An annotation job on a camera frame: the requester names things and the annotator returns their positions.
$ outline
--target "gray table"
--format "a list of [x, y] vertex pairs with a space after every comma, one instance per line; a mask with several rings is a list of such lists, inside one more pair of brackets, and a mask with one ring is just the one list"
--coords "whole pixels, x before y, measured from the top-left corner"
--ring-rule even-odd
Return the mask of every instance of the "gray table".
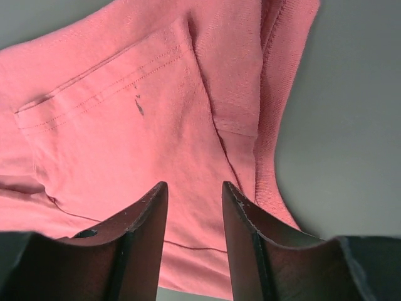
[[[0, 1], [0, 49], [109, 2]], [[401, 2], [321, 2], [281, 124], [279, 188], [302, 228], [320, 237], [399, 235]], [[206, 299], [163, 289], [158, 296]]]

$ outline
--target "pink shirt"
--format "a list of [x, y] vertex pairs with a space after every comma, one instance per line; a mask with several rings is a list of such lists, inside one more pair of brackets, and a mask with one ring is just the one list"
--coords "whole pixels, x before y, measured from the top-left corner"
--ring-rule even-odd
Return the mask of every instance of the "pink shirt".
[[73, 236], [169, 184], [161, 287], [230, 299], [221, 184], [296, 227], [274, 147], [318, 0], [115, 0], [0, 51], [0, 228]]

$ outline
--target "pocket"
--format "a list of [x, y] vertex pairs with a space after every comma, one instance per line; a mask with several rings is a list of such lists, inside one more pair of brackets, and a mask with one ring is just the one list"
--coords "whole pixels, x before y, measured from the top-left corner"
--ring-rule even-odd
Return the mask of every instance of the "pocket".
[[186, 20], [23, 106], [16, 119], [38, 181], [66, 213], [104, 220], [167, 181], [165, 239], [225, 250], [221, 183], [236, 180]]

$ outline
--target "stain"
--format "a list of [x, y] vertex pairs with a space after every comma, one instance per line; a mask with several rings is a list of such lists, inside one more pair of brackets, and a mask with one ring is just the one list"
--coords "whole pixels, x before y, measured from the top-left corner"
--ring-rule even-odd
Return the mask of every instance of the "stain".
[[144, 116], [145, 114], [143, 113], [143, 108], [139, 105], [138, 100], [135, 99], [135, 103], [137, 104], [138, 110], [140, 112], [140, 114], [142, 116]]

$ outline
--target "gray surface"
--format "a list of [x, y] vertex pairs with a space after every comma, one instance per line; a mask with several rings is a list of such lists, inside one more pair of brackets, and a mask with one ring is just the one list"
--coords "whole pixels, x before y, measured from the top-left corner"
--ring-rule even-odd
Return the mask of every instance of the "gray surface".
[[281, 123], [280, 190], [321, 237], [401, 234], [401, 2], [321, 2]]

